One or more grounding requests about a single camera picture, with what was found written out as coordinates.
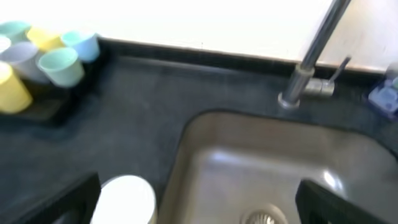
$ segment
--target faucet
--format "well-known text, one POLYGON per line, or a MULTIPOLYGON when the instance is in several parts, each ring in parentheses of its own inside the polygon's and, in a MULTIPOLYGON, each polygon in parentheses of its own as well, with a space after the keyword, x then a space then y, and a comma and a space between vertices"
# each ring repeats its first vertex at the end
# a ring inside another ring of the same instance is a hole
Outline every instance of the faucet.
POLYGON ((347 57, 330 80, 312 78, 315 64, 340 21, 351 0, 334 0, 320 26, 303 61, 296 65, 285 91, 279 93, 278 102, 285 109, 300 105, 300 97, 306 94, 331 96, 335 90, 334 80, 345 69, 351 57, 347 57))

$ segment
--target white wall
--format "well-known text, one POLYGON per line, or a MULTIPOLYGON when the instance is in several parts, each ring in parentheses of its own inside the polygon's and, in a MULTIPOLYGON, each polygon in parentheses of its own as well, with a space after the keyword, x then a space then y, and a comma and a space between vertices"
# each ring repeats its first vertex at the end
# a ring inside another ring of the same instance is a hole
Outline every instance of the white wall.
MULTIPOLYGON (((301 60, 331 0, 7 0, 13 19, 63 32, 95 30, 114 39, 301 60), (63 2, 67 5, 56 7, 63 2)), ((398 60, 398 1, 352 0, 321 56, 384 70, 398 60)))

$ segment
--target sink drain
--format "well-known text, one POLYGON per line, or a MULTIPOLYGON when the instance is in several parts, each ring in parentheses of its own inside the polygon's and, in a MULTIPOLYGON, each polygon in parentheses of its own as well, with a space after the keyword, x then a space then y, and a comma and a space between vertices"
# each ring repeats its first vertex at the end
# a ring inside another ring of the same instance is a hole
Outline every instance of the sink drain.
POLYGON ((279 224, 279 222, 266 212, 256 211, 249 215, 244 224, 279 224))
POLYGON ((275 205, 267 204, 251 209, 241 219, 241 224, 288 224, 285 215, 275 205))

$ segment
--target faucet handle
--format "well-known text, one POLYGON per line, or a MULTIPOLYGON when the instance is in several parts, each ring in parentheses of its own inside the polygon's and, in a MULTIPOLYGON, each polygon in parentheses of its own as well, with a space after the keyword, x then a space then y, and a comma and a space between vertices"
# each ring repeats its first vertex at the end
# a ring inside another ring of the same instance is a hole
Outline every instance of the faucet handle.
POLYGON ((304 89, 304 93, 306 95, 332 96, 335 92, 335 80, 344 71, 350 60, 351 56, 347 56, 329 80, 311 78, 304 89))

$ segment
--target stainless steel sink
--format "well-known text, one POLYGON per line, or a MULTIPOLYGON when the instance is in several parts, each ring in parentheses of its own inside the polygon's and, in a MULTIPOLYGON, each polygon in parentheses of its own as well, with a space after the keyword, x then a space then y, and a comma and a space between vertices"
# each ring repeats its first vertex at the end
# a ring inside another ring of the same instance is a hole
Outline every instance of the stainless steel sink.
POLYGON ((303 178, 397 223, 398 165, 376 141, 222 112, 200 115, 185 129, 159 223, 300 223, 295 194, 303 178))

